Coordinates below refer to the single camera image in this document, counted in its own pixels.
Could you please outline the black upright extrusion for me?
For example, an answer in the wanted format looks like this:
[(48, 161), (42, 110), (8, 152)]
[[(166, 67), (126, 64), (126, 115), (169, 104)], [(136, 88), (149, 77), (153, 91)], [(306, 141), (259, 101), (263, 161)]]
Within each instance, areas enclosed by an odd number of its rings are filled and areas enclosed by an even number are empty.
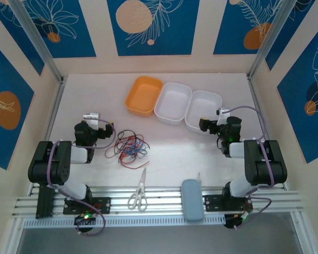
[(36, 219), (44, 219), (52, 217), (52, 211), (54, 206), (55, 190), (44, 185), (40, 185)]

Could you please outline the white-handled scissors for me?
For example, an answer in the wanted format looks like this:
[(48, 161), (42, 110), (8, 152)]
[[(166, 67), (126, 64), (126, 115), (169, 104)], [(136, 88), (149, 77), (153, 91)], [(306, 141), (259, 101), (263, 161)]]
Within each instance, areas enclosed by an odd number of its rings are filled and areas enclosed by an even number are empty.
[(145, 195), (146, 168), (144, 168), (136, 190), (128, 199), (127, 206), (130, 210), (138, 209), (144, 212), (147, 209), (148, 202)]

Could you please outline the aluminium rail frame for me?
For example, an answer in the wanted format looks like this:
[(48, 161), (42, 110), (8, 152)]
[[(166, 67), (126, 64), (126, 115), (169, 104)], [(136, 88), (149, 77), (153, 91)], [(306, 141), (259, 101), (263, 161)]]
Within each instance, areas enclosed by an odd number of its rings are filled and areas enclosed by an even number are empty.
[[(182, 201), (180, 187), (145, 187), (148, 207), (145, 212), (137, 209), (130, 210), (127, 202), (135, 187), (103, 187), (92, 186), (94, 197), (110, 197), (110, 216), (136, 216), (136, 215), (181, 215)], [(13, 209), (13, 218), (35, 218), (37, 211), (37, 200), (39, 186), (32, 187), (31, 195), (18, 197)], [(268, 201), (272, 200), (270, 206), (265, 209), (268, 213), (277, 212), (302, 212), (305, 205), (297, 191), (285, 190), (280, 185), (270, 189), (261, 189), (251, 194), (253, 212), (261, 211)]]

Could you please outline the orange plastic bin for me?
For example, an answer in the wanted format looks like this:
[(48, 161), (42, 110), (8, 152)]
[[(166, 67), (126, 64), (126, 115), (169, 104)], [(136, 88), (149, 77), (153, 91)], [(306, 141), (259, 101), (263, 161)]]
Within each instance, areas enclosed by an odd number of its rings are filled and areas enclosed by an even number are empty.
[(151, 116), (162, 88), (163, 82), (160, 79), (150, 76), (138, 77), (125, 100), (128, 112), (142, 117)]

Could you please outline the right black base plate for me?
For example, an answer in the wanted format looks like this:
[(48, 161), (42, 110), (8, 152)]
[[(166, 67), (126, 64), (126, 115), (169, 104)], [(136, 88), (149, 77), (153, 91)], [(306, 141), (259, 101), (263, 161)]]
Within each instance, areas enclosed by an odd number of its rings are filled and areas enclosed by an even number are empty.
[(207, 212), (251, 212), (253, 205), (245, 197), (223, 197), (222, 195), (205, 195), (204, 204)]

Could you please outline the aluminium corner post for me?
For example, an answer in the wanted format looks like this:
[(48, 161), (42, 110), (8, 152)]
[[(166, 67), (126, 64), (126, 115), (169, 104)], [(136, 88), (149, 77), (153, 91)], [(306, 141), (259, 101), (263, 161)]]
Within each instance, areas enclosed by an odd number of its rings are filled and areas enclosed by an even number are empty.
[(22, 29), (36, 49), (38, 55), (48, 67), (55, 80), (61, 84), (63, 82), (63, 75), (56, 66), (49, 49), (47, 48), (42, 36), (36, 28), (32, 18), (29, 16), (28, 11), (25, 9), (23, 3), (20, 0), (7, 1)]
[(279, 3), (281, 4), (280, 9), (277, 11), (247, 74), (249, 81), (255, 77), (263, 63), (267, 64), (269, 71), (274, 69), (306, 15), (306, 12), (302, 10), (304, 6), (302, 0), (280, 0)]

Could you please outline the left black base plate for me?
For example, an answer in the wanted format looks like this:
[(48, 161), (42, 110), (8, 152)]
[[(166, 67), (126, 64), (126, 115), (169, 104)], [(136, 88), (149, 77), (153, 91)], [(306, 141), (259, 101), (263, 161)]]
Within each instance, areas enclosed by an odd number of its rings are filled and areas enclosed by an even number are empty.
[[(63, 214), (65, 215), (79, 215), (86, 212), (90, 214), (96, 214), (96, 212), (86, 205), (79, 202), (64, 199), (65, 204), (63, 208)], [(109, 214), (111, 209), (111, 198), (110, 197), (92, 197), (90, 201), (85, 201), (90, 205), (98, 209), (102, 214)]]

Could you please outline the grey-blue zip case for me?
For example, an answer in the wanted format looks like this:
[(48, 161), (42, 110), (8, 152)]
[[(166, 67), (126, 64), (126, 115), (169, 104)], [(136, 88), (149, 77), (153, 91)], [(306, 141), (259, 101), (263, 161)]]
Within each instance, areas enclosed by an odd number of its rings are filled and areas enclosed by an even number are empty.
[(181, 201), (186, 222), (199, 223), (204, 219), (200, 173), (197, 179), (186, 179), (182, 182)]

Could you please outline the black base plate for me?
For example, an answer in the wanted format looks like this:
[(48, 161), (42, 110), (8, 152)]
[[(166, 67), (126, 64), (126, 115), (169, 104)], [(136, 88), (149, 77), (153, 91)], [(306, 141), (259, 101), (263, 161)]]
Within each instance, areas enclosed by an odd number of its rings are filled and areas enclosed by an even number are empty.
[(222, 195), (205, 195), (204, 204), (207, 212), (251, 212), (253, 205), (245, 197), (223, 197)]
[[(64, 199), (65, 204), (63, 208), (63, 214), (65, 215), (79, 215), (86, 212), (90, 214), (96, 214), (96, 212), (86, 205), (79, 202)], [(92, 197), (90, 201), (85, 201), (90, 205), (98, 209), (102, 214), (109, 214), (111, 209), (111, 198), (110, 197)]]

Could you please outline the white plastic bin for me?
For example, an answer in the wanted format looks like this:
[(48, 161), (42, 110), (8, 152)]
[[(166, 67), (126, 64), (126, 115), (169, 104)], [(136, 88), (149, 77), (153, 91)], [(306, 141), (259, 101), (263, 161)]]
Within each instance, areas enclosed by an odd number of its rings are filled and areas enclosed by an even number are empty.
[(181, 124), (186, 115), (191, 95), (192, 89), (187, 85), (166, 83), (154, 108), (156, 118), (160, 122), (170, 125)]
[(222, 103), (222, 98), (216, 93), (204, 90), (194, 91), (184, 118), (187, 129), (198, 134), (205, 134), (199, 129), (199, 120), (201, 118), (217, 120), (216, 111), (222, 106)]

